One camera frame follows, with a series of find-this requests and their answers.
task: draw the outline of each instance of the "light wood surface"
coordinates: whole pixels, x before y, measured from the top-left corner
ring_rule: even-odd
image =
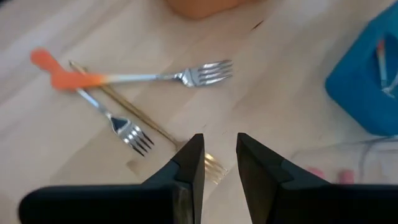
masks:
[[[392,2],[268,0],[202,21],[175,15],[161,0],[5,4],[0,223],[17,223],[19,200],[38,187],[140,183],[174,153],[171,143],[144,125],[156,147],[146,158],[132,152],[84,99],[51,88],[49,76],[29,62],[34,47],[48,48],[65,67],[72,59],[113,73],[169,72],[233,59],[234,77],[209,88],[170,82],[115,88],[178,140],[204,133],[206,150],[230,170],[220,185],[206,182],[203,223],[250,223],[236,167],[237,133],[286,157],[370,138],[329,99],[323,83],[367,21]],[[127,114],[103,94],[92,94],[113,112]]]

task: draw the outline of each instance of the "gold utensil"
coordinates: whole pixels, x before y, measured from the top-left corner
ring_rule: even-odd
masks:
[[[80,73],[86,73],[87,68],[79,65],[77,62],[69,61],[69,64],[72,69]],[[130,103],[124,96],[116,92],[110,86],[100,86],[99,87],[103,92],[105,92],[109,97],[118,102],[123,108],[125,108],[128,112],[137,116],[140,120],[142,120],[146,125],[150,126],[165,138],[167,138],[170,142],[172,142],[176,151],[183,146],[182,142],[177,141],[171,134],[169,134],[164,128],[160,127],[155,121],[153,121],[148,115],[142,112],[140,109],[136,108],[132,103]],[[227,169],[225,169],[211,154],[205,153],[205,170],[206,177],[210,179],[212,182],[219,184],[222,178],[227,173]]]

